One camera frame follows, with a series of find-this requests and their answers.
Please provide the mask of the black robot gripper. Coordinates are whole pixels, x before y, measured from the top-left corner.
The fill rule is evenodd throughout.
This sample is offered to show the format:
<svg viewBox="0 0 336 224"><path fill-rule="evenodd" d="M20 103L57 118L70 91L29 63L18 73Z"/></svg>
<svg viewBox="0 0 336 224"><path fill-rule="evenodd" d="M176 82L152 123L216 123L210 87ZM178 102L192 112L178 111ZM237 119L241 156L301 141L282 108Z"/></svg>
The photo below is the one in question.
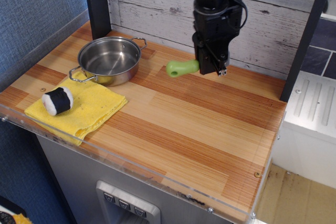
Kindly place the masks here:
<svg viewBox="0 0 336 224"><path fill-rule="evenodd" d="M227 74L230 61L229 43L239 35L242 7L229 7L218 13L194 11L194 26L199 41L194 43L195 57L200 74L216 72L219 77Z"/></svg>

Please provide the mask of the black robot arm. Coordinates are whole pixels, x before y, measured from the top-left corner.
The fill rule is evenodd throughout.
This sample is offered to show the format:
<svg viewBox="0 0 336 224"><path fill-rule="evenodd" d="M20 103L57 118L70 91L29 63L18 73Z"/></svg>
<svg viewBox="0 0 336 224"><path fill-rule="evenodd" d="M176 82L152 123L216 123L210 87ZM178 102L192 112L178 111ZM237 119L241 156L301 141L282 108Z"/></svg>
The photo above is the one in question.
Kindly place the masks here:
<svg viewBox="0 0 336 224"><path fill-rule="evenodd" d="M229 65L229 44L247 21L242 0L194 0L192 40L201 74L224 76Z"/></svg>

